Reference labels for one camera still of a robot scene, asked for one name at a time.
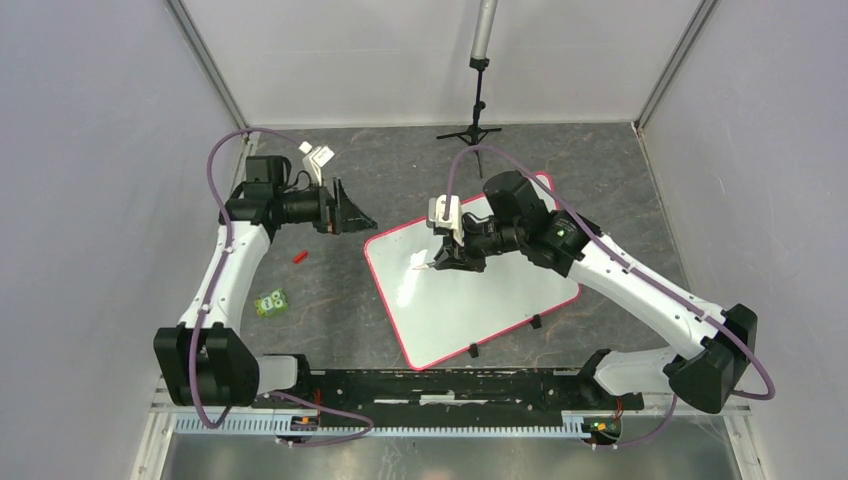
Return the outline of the pink-framed whiteboard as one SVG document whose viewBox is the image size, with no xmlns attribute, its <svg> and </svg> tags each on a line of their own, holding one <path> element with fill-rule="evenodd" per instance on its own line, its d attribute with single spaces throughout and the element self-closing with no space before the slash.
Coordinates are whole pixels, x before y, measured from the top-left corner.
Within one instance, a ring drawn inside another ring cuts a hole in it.
<svg viewBox="0 0 848 480">
<path fill-rule="evenodd" d="M 572 280 L 518 252 L 490 257 L 482 273 L 413 270 L 442 239 L 425 218 L 368 239 L 363 253 L 407 365 L 424 370 L 574 302 Z"/>
</svg>

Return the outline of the red marker cap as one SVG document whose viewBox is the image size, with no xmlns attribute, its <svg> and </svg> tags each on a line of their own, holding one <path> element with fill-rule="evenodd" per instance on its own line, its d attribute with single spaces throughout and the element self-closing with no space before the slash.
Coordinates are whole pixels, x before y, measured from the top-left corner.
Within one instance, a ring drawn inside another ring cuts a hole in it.
<svg viewBox="0 0 848 480">
<path fill-rule="evenodd" d="M 307 250 L 303 250 L 299 252 L 296 256 L 292 258 L 292 262 L 294 264 L 300 264 L 308 257 L 309 252 Z"/>
</svg>

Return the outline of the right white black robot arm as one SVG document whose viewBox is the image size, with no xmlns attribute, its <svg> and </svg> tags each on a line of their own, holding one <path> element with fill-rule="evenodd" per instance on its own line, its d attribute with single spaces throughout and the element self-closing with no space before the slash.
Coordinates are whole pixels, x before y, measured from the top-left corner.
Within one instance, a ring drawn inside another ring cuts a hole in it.
<svg viewBox="0 0 848 480">
<path fill-rule="evenodd" d="M 443 243 L 429 267 L 481 273 L 488 258 L 518 252 L 602 294 L 667 345 L 597 351 L 579 372 L 580 400 L 602 408 L 616 396 L 673 394 L 697 410 L 719 413 L 754 363 L 756 313 L 742 304 L 724 308 L 679 287 L 585 217 L 549 208 L 539 195 L 544 189 L 519 171 L 500 173 L 484 185 L 491 213 L 483 218 L 464 211 L 455 196 L 430 199 L 426 224 Z"/>
</svg>

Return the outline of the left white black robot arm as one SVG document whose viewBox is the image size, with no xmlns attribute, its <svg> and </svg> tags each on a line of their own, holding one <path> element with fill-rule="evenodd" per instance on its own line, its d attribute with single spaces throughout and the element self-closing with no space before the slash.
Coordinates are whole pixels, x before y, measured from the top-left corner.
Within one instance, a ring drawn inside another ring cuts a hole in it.
<svg viewBox="0 0 848 480">
<path fill-rule="evenodd" d="M 156 332 L 153 348 L 174 404 L 249 406 L 259 392 L 260 363 L 239 337 L 241 317 L 260 261 L 287 224 L 310 223 L 321 234 L 374 230 L 378 224 L 345 192 L 310 175 L 289 183 L 290 161 L 250 156 L 246 178 L 226 200 L 210 264 L 176 326 Z"/>
</svg>

